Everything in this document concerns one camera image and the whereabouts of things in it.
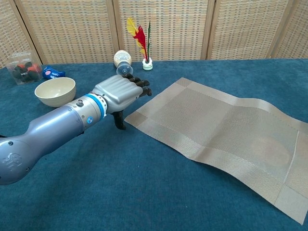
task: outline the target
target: wicker panel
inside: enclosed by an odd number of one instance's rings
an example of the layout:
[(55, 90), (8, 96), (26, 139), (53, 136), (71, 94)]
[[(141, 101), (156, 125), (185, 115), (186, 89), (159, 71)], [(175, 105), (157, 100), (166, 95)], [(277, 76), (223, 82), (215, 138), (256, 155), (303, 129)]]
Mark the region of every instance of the wicker panel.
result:
[(31, 49), (9, 1), (0, 0), (0, 68), (14, 52)]
[(210, 59), (265, 58), (288, 0), (221, 0)]
[(294, 15), (290, 19), (282, 43), (278, 48), (278, 58), (308, 58), (308, 1), (299, 0)]
[(18, 6), (46, 63), (95, 63), (111, 62), (117, 50), (106, 1), (22, 0)]
[(127, 31), (127, 18), (133, 17), (136, 26), (141, 25), (147, 37), (151, 21), (150, 56), (157, 60), (198, 60), (201, 56), (206, 0), (118, 0), (123, 49), (134, 61), (142, 60), (140, 48)]

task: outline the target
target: clear plastic box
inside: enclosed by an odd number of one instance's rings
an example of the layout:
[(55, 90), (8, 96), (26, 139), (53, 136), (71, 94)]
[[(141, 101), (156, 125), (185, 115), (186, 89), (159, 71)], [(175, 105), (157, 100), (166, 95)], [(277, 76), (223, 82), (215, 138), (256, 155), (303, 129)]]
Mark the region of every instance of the clear plastic box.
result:
[(32, 83), (42, 79), (42, 67), (31, 51), (13, 53), (6, 68), (17, 85)]

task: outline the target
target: robotic hand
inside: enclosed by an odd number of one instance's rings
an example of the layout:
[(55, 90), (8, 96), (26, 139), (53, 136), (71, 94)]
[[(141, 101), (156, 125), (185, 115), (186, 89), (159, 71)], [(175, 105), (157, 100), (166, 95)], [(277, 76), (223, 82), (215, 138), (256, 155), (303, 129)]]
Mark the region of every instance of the robotic hand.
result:
[(0, 136), (0, 185), (21, 180), (44, 155), (50, 154), (102, 120), (114, 116), (118, 129), (125, 129), (123, 110), (139, 97), (152, 95), (147, 80), (131, 74), (115, 75), (93, 91), (32, 120), (20, 136)]

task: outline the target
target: white bowl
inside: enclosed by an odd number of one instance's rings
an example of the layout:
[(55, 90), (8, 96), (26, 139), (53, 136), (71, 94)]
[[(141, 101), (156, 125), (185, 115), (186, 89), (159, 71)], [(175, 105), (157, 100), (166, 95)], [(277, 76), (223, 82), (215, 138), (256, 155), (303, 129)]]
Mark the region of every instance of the white bowl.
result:
[(61, 107), (74, 99), (76, 83), (68, 77), (53, 78), (38, 85), (34, 93), (45, 105)]

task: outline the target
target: teal carpet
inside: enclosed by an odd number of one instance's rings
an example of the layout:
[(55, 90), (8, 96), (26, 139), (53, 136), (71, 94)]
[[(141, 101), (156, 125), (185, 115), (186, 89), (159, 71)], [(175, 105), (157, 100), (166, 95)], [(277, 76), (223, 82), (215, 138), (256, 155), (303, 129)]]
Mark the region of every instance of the teal carpet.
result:
[[(107, 64), (51, 65), (90, 92), (116, 72)], [(133, 63), (153, 95), (181, 77), (236, 97), (263, 99), (308, 122), (308, 60)], [(52, 110), (34, 95), (35, 82), (17, 86), (0, 70), (0, 134), (19, 135)], [(113, 117), (43, 157), (21, 181), (0, 187), (1, 231), (303, 231), (303, 226), (227, 173), (187, 159), (133, 126), (116, 129)]]

